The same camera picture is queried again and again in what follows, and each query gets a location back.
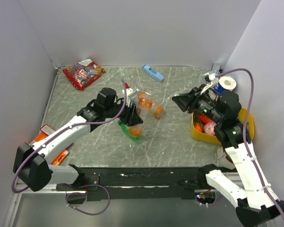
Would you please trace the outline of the green plastic bottle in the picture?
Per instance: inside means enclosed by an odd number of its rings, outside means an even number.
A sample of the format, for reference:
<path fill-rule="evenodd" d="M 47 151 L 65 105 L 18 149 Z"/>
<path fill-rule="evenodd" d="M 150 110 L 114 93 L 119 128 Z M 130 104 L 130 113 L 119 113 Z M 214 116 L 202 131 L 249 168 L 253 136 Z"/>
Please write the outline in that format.
<path fill-rule="evenodd" d="M 129 127 L 125 125 L 121 120 L 118 120 L 118 125 L 121 127 L 123 133 L 133 141 L 139 141 L 142 137 L 141 136 L 134 136 L 129 133 Z"/>

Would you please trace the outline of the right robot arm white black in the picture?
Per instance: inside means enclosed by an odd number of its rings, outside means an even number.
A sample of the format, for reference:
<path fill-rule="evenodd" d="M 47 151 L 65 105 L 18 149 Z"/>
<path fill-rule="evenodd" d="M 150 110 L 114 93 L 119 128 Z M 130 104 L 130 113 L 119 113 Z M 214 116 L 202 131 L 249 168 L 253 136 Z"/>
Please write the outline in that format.
<path fill-rule="evenodd" d="M 239 96 L 224 90 L 211 99 L 204 86 L 172 97 L 183 112 L 200 112 L 216 123 L 214 133 L 240 176 L 243 187 L 238 187 L 213 164 L 199 168 L 198 185 L 215 188 L 235 208 L 245 227 L 257 227 L 278 216 L 284 216 L 284 201 L 273 192 L 259 166 L 246 125 L 239 120 Z"/>

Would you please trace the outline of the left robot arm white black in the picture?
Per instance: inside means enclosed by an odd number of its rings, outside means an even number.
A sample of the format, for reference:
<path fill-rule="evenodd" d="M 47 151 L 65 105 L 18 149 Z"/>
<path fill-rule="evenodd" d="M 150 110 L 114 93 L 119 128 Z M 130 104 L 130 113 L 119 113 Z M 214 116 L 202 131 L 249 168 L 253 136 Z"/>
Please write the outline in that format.
<path fill-rule="evenodd" d="M 114 89 L 105 87 L 96 99 L 81 108 L 67 124 L 53 134 L 32 145 L 21 144 L 13 166 L 15 175 L 34 192 L 51 183 L 68 184 L 74 190 L 81 189 L 87 182 L 82 168 L 75 165 L 56 166 L 52 165 L 52 161 L 76 140 L 116 118 L 126 126 L 142 124 L 143 120 L 132 102 L 137 91 L 126 88 L 123 93 L 123 98 L 117 98 Z"/>

